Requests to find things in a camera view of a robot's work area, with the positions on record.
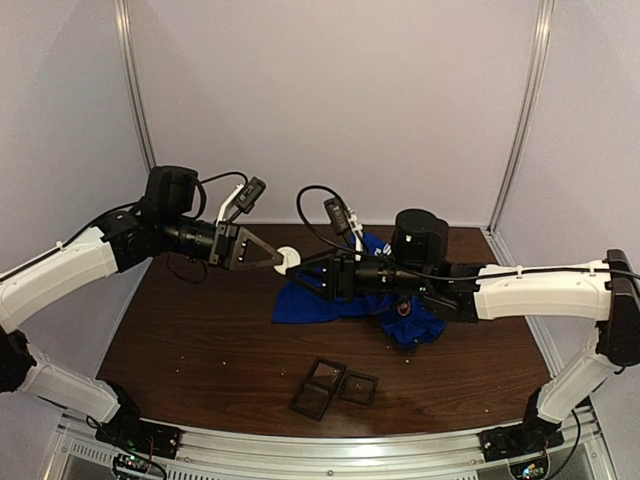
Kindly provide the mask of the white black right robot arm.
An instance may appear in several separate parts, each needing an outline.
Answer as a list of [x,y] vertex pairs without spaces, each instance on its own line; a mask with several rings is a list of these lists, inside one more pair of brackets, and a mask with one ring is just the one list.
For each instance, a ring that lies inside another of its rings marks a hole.
[[504,267],[447,261],[449,226],[434,214],[397,214],[391,251],[370,255],[333,246],[297,262],[286,277],[326,300],[398,294],[418,297],[438,318],[478,322],[514,316],[580,317],[596,331],[561,372],[529,401],[523,425],[557,428],[609,376],[639,363],[639,277],[625,253],[552,267]]

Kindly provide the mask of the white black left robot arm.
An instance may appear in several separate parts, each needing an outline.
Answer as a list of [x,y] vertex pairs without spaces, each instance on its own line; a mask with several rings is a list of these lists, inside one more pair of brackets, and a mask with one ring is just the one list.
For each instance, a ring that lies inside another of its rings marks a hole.
[[236,186],[215,221],[206,222],[189,214],[194,197],[206,195],[197,172],[156,166],[138,201],[99,215],[69,240],[2,274],[2,392],[27,392],[101,424],[137,421],[139,409],[124,389],[50,359],[26,339],[21,325],[68,294],[163,253],[226,271],[282,265],[282,254],[235,222],[265,189],[258,178]]

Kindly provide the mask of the blue printed t-shirt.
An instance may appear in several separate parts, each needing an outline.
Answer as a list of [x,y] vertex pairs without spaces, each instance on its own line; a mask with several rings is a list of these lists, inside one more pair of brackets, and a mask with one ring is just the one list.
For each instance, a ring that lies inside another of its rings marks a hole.
[[271,321],[308,325],[365,317],[374,318],[386,337],[403,350],[433,343],[446,329],[446,322],[426,311],[417,297],[383,294],[360,296],[351,303],[325,301],[291,282],[278,293]]

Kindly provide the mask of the small round badge brooch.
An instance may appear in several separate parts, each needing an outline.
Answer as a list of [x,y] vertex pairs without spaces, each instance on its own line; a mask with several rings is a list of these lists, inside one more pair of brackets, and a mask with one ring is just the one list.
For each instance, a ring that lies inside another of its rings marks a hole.
[[281,246],[277,249],[277,252],[282,256],[282,262],[280,265],[275,266],[274,270],[280,275],[285,275],[288,269],[301,264],[301,255],[294,247]]

